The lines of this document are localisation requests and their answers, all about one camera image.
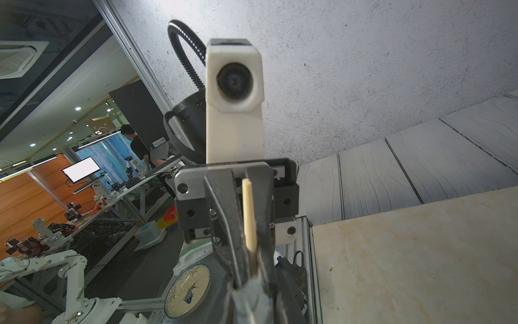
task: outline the camera lens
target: camera lens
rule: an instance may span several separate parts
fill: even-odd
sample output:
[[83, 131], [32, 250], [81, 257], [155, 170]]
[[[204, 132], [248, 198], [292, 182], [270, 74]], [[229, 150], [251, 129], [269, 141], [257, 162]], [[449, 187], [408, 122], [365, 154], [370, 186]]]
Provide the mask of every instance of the camera lens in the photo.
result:
[[232, 99], [241, 99], [247, 96], [251, 83], [250, 70], [239, 63], [227, 64], [218, 73], [218, 85], [221, 91]]

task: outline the fish illustration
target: fish illustration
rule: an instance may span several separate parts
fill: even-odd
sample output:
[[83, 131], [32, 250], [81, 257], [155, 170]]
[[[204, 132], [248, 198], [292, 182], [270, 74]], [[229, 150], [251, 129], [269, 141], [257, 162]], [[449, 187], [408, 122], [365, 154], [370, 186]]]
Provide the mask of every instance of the fish illustration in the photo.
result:
[[189, 290], [187, 291], [187, 293], [185, 294], [185, 297], [183, 298], [183, 300], [187, 303], [187, 304], [190, 304], [193, 300], [193, 289], [194, 288], [198, 288], [195, 286], [196, 283], [193, 283], [193, 285], [189, 288]]

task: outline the white label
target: white label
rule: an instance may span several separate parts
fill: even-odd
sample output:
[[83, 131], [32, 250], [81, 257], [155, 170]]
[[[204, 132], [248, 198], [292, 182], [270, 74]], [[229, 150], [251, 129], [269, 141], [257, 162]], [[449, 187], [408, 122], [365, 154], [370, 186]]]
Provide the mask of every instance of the white label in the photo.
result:
[[154, 147], [158, 147], [161, 144], [164, 144], [165, 142], [166, 142], [165, 138], [161, 137], [161, 138], [159, 138], [159, 139], [157, 139], [156, 141], [153, 142], [153, 146]]

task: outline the ceiling light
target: ceiling light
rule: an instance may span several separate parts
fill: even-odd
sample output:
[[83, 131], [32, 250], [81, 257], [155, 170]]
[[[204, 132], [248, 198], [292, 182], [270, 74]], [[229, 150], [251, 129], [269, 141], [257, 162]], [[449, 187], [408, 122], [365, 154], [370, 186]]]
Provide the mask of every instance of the ceiling light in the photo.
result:
[[120, 132], [121, 132], [121, 131], [118, 131], [118, 132], [115, 132], [115, 133], [110, 134], [110, 135], [108, 135], [108, 136], [105, 136], [105, 137], [103, 137], [103, 138], [99, 138], [98, 140], [95, 140], [95, 141], [93, 141], [93, 142], [90, 142], [90, 143], [88, 143], [88, 144], [85, 144], [85, 145], [83, 145], [83, 146], [80, 146], [80, 147], [78, 147], [77, 149], [82, 149], [83, 147], [90, 146], [90, 145], [92, 145], [92, 144], [97, 143], [97, 142], [98, 142], [98, 141], [100, 141], [100, 140], [107, 139], [107, 138], [109, 138], [109, 137], [111, 137], [111, 136], [117, 135], [117, 134], [119, 134]]
[[[35, 166], [37, 166], [37, 165], [44, 164], [45, 162], [49, 162], [50, 160], [54, 160], [55, 158], [57, 158], [57, 156], [53, 156], [53, 157], [51, 157], [51, 158], [50, 158], [50, 159], [48, 159], [48, 160], [45, 160], [45, 161], [43, 161], [43, 162], [36, 163], [36, 164], [34, 164], [34, 165], [30, 165], [29, 167], [26, 167], [26, 168], [25, 168], [25, 169], [23, 169], [23, 170], [19, 170], [19, 171], [17, 171], [17, 172], [15, 172], [15, 173], [13, 173], [13, 174], [10, 174], [10, 175], [7, 175], [7, 176], [5, 176], [5, 177], [3, 177], [3, 178], [0, 178], [0, 182], [2, 182], [2, 181], [7, 181], [7, 180], [9, 180], [9, 179], [11, 179], [11, 178], [14, 178], [14, 177], [16, 177], [17, 175], [20, 175], [20, 174], [22, 174], [22, 173], [25, 173], [25, 172], [27, 172], [27, 171], [32, 170], [32, 169], [33, 169]], [[19, 163], [17, 163], [17, 164], [14, 164], [13, 166], [18, 165], [18, 164], [23, 163], [23, 162], [27, 162], [27, 161], [19, 162]]]

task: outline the air conditioning vent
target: air conditioning vent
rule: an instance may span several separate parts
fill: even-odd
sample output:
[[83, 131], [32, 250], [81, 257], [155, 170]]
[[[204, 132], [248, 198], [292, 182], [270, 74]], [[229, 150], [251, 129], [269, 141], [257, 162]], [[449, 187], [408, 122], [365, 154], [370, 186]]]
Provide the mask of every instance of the air conditioning vent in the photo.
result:
[[0, 40], [0, 79], [21, 78], [48, 44], [48, 41]]

